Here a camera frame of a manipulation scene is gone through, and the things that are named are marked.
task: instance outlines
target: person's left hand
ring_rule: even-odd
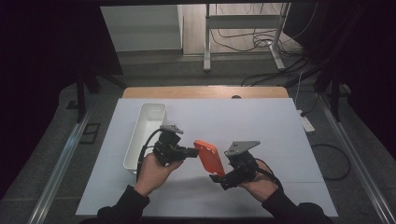
[[[139,194],[144,197],[165,183],[168,176],[176,170],[183,161],[172,161],[166,166],[162,166],[153,153],[149,153],[143,160],[139,178],[134,186]]]

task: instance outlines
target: gray floor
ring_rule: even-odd
[[[285,58],[285,64],[290,65],[295,60],[296,58]],[[182,56],[181,53],[173,51],[146,54],[122,53],[120,61],[124,76],[118,79],[130,86],[239,86],[245,77],[276,70],[269,53],[216,55],[210,73],[203,72],[202,57]],[[260,85],[282,85],[288,79],[299,75],[299,72],[279,75]],[[301,83],[297,107],[302,110],[309,110],[316,100],[316,94],[312,89],[315,78],[311,77]],[[83,219],[75,216],[78,202],[90,177],[117,100],[122,96],[119,87],[100,77],[98,79],[102,86],[101,92],[87,93],[87,99],[89,101],[96,99],[89,123],[101,124],[99,134],[93,144],[78,145],[44,223],[78,223]],[[288,89],[293,99],[297,89],[297,85]],[[77,110],[66,108],[70,101],[76,99],[75,85],[62,91],[59,107],[51,125],[31,159],[0,202],[0,223],[26,223],[32,215],[37,200],[75,125]],[[396,211],[395,160],[348,106],[347,98],[340,100],[340,116],[349,138],[387,199],[389,207],[392,211]],[[314,133],[307,135],[311,144],[342,146],[324,115],[321,103],[318,103],[307,117],[316,129]],[[91,138],[92,136],[87,134],[80,140],[90,141]],[[347,168],[345,159],[334,150],[318,147],[314,148],[314,153],[325,176],[340,175]],[[340,216],[334,219],[335,223],[382,223],[354,170],[343,180],[326,181],[326,183]]]

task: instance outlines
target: cable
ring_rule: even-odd
[[[154,131],[154,133],[152,133],[148,140],[146,141],[146,144],[142,146],[142,150],[140,151],[139,154],[139,158],[137,159],[137,169],[136,169],[136,181],[139,178],[139,174],[140,174],[140,169],[142,167],[142,163],[143,163],[143,159],[145,158],[145,154],[146,154],[146,149],[148,148],[149,145],[149,141],[151,140],[151,138],[159,131],[162,131],[163,129],[157,129]]]
[[[314,110],[315,106],[317,105],[319,96],[320,96],[320,92],[317,93],[317,99],[315,100],[314,105],[311,107],[311,109],[309,109],[308,111],[301,112],[300,114],[301,117],[305,117],[307,114],[311,113]]]
[[[270,3],[270,4],[271,4],[271,7],[272,7],[273,11],[274,11],[275,13],[277,13],[277,11],[276,11],[275,8],[274,8],[274,5],[273,5],[272,3]]]
[[[283,9],[283,5],[284,5],[285,3],[282,3],[282,7],[280,8],[280,12],[282,12],[282,9]]]
[[[253,76],[250,76],[250,77],[246,77],[244,80],[242,80],[241,87],[244,86],[245,82],[248,79],[251,79],[251,78],[254,78],[254,77],[262,77],[262,76],[273,75],[273,76],[270,76],[270,77],[265,77],[264,79],[261,79],[261,80],[258,80],[258,81],[254,81],[254,82],[252,82],[250,84],[247,84],[245,86],[255,86],[255,85],[257,85],[260,82],[263,82],[265,80],[271,79],[271,78],[276,77],[276,76],[278,76],[280,74],[287,74],[287,73],[298,71],[299,69],[303,68],[304,66],[306,66],[310,62],[310,60],[307,60],[305,63],[303,63],[302,65],[300,65],[296,69],[290,70],[293,66],[295,66],[297,63],[299,63],[302,59],[304,59],[304,57],[301,57],[299,60],[297,60],[295,63],[293,63],[291,66],[289,66],[288,68],[286,68],[285,70],[283,70],[281,72],[267,73],[267,74],[258,74],[258,75],[253,75]]]
[[[335,150],[339,151],[339,152],[340,152],[341,154],[343,154],[343,156],[346,158],[346,161],[347,161],[347,169],[346,169],[346,172],[345,172],[343,175],[338,176],[338,177],[327,177],[327,176],[323,176],[323,179],[325,179],[325,180],[342,180],[342,179],[344,179],[345,177],[347,177],[347,176],[349,175],[350,169],[351,169],[351,167],[352,167],[352,164],[350,163],[349,157],[347,156],[347,154],[346,154],[343,150],[341,150],[341,149],[338,148],[338,147],[329,145],[329,144],[315,144],[315,145],[312,145],[311,147],[312,147],[312,149],[313,149],[314,147],[330,147],[330,148],[332,148],[332,149],[335,149]]]
[[[241,51],[241,52],[247,52],[247,51],[251,51],[251,50],[253,50],[253,49],[256,48],[256,47],[253,47],[252,49],[235,49],[235,48],[230,47],[230,46],[228,46],[228,45],[220,44],[218,41],[216,41],[215,37],[213,36],[212,30],[210,30],[210,34],[212,35],[213,41],[214,41],[216,44],[218,44],[218,45],[220,45],[220,46],[223,46],[223,47],[225,47],[225,48],[228,48],[228,49],[233,49],[233,50]]]
[[[304,52],[303,52],[304,48],[295,49],[293,51],[285,50],[285,48],[283,47],[283,42],[280,39],[277,44],[277,47],[278,47],[278,52],[285,56],[302,56],[304,54]]]
[[[338,32],[341,28],[343,28],[343,27],[345,26],[345,24],[347,23],[347,21],[350,20],[351,17],[352,17],[352,15],[349,15],[349,17],[346,17],[344,20],[342,20],[342,21],[340,22],[340,24],[339,24],[337,27],[335,27],[334,29],[332,29],[332,32],[331,32],[330,34],[326,35],[326,37],[324,38],[324,40],[321,41],[321,43],[319,43],[319,44],[316,45],[313,49],[310,49],[310,50],[308,50],[308,51],[305,51],[305,49],[304,49],[304,51],[303,51],[303,53],[302,53],[301,55],[303,55],[303,56],[309,56],[309,55],[315,54],[315,53],[316,53],[317,51],[319,51],[319,50],[323,50],[324,48],[328,47],[329,44],[332,43],[332,40],[333,40],[334,35],[337,34],[337,32]]]
[[[301,76],[303,75],[303,71],[300,73],[300,77],[298,78],[298,87],[297,87],[297,93],[296,93],[296,98],[294,99],[294,104],[297,108],[297,97],[298,97],[298,92],[300,91],[300,84],[301,84]]]
[[[312,20],[314,19],[315,13],[317,12],[317,8],[318,8],[318,2],[315,4],[314,12],[312,13],[311,19],[309,20],[309,23],[305,26],[305,28],[299,34],[295,35],[294,37],[290,38],[289,40],[287,40],[285,42],[288,42],[288,41],[300,36],[303,32],[305,32],[305,30],[309,27],[309,25],[311,24]]]
[[[257,167],[257,168],[256,168],[256,172],[259,172],[260,174],[266,175],[267,177],[269,177],[272,181],[274,181],[274,183],[277,184],[277,187],[278,187],[280,190],[283,191],[282,183],[280,183],[280,180],[279,180],[276,176],[274,176],[273,174],[269,173],[269,172],[266,171],[266,170],[263,170],[263,169],[260,168],[260,167]]]
[[[264,3],[262,3],[261,9],[260,9],[260,14],[262,14],[263,6],[264,6]],[[221,7],[221,4],[219,5],[219,8],[220,8],[220,10],[221,10],[221,13],[224,14],[224,11],[223,11],[223,9],[222,9],[222,7]],[[247,14],[252,10],[252,8],[253,8],[253,11],[254,11],[254,5],[253,5],[253,4],[250,4],[250,10],[247,12]],[[217,7],[217,4],[216,4],[216,15],[217,15],[217,14],[218,14],[218,7]],[[270,32],[276,31],[276,30],[269,30],[269,31],[263,31],[263,32],[258,32],[258,33],[256,33],[256,29],[254,29],[254,30],[253,30],[253,33],[250,33],[250,34],[241,34],[241,35],[222,35],[221,32],[220,32],[220,30],[219,30],[219,29],[217,29],[217,30],[218,30],[219,36],[221,36],[221,37],[238,37],[238,36],[244,36],[244,35],[253,35],[253,38],[252,38],[253,48],[251,48],[251,49],[236,49],[236,48],[233,48],[233,47],[231,47],[231,46],[228,46],[228,45],[225,45],[225,44],[221,44],[220,42],[218,42],[218,41],[215,39],[215,37],[213,36],[212,30],[210,30],[210,33],[211,33],[212,38],[213,38],[213,41],[214,41],[216,44],[221,45],[221,46],[223,46],[223,47],[225,47],[225,48],[233,49],[233,50],[240,51],[240,52],[247,52],[247,51],[252,51],[252,50],[254,50],[254,49],[256,49],[256,48],[266,48],[266,47],[268,47],[268,46],[269,46],[268,43],[265,43],[264,46],[261,45],[261,43],[264,42],[264,41],[272,41],[273,39],[269,39],[269,38],[261,39],[261,38],[259,38],[259,36],[262,36],[262,35],[264,35],[264,34],[266,34],[266,33],[270,33]]]

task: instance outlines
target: hand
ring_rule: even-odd
[[[172,161],[166,166],[162,166],[153,153],[149,153],[143,160],[139,178],[134,186],[139,194],[144,197],[165,183],[168,176],[176,170],[183,161]]]
[[[256,160],[257,164],[263,170],[272,173],[264,162]],[[263,203],[267,200],[276,190],[277,185],[268,176],[257,173],[252,181],[243,182],[239,187],[246,189],[257,201]]]

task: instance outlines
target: wooden board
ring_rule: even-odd
[[[283,87],[231,87],[231,86],[192,86],[192,87],[132,87],[127,88],[122,98],[146,99],[230,99],[239,95],[252,98],[289,98]]]

